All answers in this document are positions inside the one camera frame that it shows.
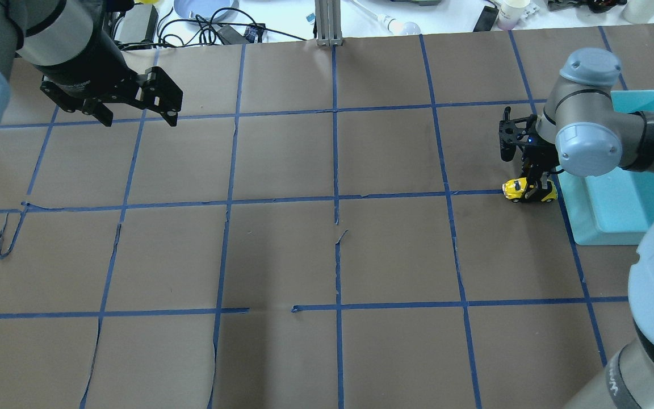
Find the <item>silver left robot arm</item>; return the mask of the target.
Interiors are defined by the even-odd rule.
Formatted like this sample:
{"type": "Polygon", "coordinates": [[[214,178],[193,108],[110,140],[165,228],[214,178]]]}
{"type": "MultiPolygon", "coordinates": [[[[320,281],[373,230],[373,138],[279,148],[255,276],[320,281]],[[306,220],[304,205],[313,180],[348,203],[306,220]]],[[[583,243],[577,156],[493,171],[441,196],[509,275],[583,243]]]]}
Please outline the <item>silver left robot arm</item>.
{"type": "Polygon", "coordinates": [[[10,103],[11,68],[23,58],[42,75],[40,90],[68,113],[112,125],[109,104],[160,114],[176,126],[183,91],[163,68],[130,69],[107,17],[133,1],[0,1],[0,124],[10,103]]]}

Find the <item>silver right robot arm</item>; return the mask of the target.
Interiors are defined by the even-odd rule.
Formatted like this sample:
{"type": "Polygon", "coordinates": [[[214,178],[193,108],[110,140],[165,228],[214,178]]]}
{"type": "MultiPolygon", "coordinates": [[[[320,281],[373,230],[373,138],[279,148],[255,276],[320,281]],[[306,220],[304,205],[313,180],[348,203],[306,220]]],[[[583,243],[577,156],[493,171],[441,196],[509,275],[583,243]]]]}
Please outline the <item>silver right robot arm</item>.
{"type": "MultiPolygon", "coordinates": [[[[560,166],[574,176],[601,176],[621,168],[654,173],[654,112],[619,113],[611,89],[621,61],[610,51],[581,48],[561,67],[540,115],[498,125],[501,158],[522,151],[524,189],[512,202],[534,202],[560,166]]],[[[654,408],[654,224],[638,245],[628,277],[628,302],[636,338],[619,350],[566,408],[654,408]]]]}

